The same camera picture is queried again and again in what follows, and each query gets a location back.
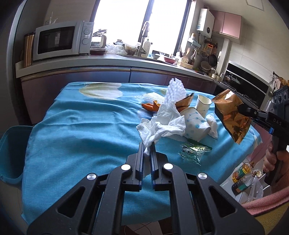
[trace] gold snack bag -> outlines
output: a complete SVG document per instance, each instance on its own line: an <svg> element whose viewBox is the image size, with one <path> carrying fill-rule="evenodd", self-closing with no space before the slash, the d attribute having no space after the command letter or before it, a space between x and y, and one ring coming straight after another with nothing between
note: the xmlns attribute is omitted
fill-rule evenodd
<svg viewBox="0 0 289 235"><path fill-rule="evenodd" d="M215 114L233 140L240 144L247 134L252 121L251 118L238 112L238 106L243 104L242 100L231 90L227 89L214 97L212 101L215 103Z"/></svg>

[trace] blue trash bin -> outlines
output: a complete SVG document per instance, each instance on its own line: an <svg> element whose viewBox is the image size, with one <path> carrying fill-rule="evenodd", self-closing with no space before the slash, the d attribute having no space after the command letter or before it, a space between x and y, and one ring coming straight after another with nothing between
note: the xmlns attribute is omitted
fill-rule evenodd
<svg viewBox="0 0 289 235"><path fill-rule="evenodd" d="M0 179L21 188L25 153L32 126L10 127L0 140Z"/></svg>

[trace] microwave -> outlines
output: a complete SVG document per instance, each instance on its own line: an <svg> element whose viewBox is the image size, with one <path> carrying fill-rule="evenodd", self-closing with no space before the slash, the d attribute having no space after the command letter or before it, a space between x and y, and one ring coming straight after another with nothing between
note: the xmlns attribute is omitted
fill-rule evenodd
<svg viewBox="0 0 289 235"><path fill-rule="evenodd" d="M67 21L36 28L33 60L88 54L94 22Z"/></svg>

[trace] silver screw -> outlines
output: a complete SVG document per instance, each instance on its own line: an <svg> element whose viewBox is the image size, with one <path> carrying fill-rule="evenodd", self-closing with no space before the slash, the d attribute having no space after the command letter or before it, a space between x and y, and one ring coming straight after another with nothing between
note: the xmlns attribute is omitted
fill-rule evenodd
<svg viewBox="0 0 289 235"><path fill-rule="evenodd" d="M91 174L87 175L87 179L88 179L88 180L94 180L94 179L96 179L96 174L91 173Z"/></svg>
<svg viewBox="0 0 289 235"><path fill-rule="evenodd" d="M198 174L198 177L199 177L200 179L206 179L208 176L207 176L207 174L205 174L205 173L199 173L199 174Z"/></svg>
<svg viewBox="0 0 289 235"><path fill-rule="evenodd" d="M123 165L121 166L121 169L122 169L122 170L129 170L129 169L130 169L130 165L129 165L129 164L123 164Z"/></svg>
<svg viewBox="0 0 289 235"><path fill-rule="evenodd" d="M174 166L171 163L165 163L164 168L167 170L171 170Z"/></svg>

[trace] white paper cup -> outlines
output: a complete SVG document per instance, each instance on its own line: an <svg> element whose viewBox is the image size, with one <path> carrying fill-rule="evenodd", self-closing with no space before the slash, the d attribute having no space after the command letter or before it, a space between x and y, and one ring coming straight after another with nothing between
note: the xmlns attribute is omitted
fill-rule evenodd
<svg viewBox="0 0 289 235"><path fill-rule="evenodd" d="M197 100L197 105L196 105L196 110L202 115L203 118L206 117L206 114L210 108L212 101L202 95L198 95L198 100Z"/></svg>
<svg viewBox="0 0 289 235"><path fill-rule="evenodd" d="M194 107L189 107L181 111L180 114L185 116L186 131L184 136L186 138L200 141L210 132L210 125Z"/></svg>

